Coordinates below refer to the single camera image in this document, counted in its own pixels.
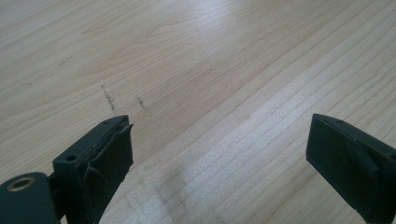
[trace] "scratch mark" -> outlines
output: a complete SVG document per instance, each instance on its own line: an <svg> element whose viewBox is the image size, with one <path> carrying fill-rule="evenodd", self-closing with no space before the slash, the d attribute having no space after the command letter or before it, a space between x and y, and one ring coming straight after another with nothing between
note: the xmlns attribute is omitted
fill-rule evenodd
<svg viewBox="0 0 396 224"><path fill-rule="evenodd" d="M110 95L108 94L108 92L105 90L105 85L102 85L101 87L102 87L102 90L103 90L103 94L105 95L105 97L106 97L106 99L107 99L107 102L108 102L108 104L110 105L111 110L112 110L114 113L116 113L116 111L115 111L116 107L114 106L113 98L111 98L111 96L110 96Z"/></svg>
<svg viewBox="0 0 396 224"><path fill-rule="evenodd" d="M144 102L139 97L136 97L136 100L139 102L140 106L144 109L149 111L149 109L144 105Z"/></svg>
<svg viewBox="0 0 396 224"><path fill-rule="evenodd" d="M66 58L66 59L63 60L61 63L59 63L59 66L64 65L64 63L66 63L67 61L69 61L69 60L72 59L72 58L73 58L73 56L70 56L70 57Z"/></svg>

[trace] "wood grain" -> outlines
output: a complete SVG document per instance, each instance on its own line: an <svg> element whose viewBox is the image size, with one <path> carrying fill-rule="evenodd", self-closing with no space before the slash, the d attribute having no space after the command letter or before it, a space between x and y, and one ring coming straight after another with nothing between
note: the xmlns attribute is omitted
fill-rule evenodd
<svg viewBox="0 0 396 224"><path fill-rule="evenodd" d="M304 151L313 113L396 147L395 25L391 0L2 0L0 177L127 114L101 223L363 223Z"/></svg>

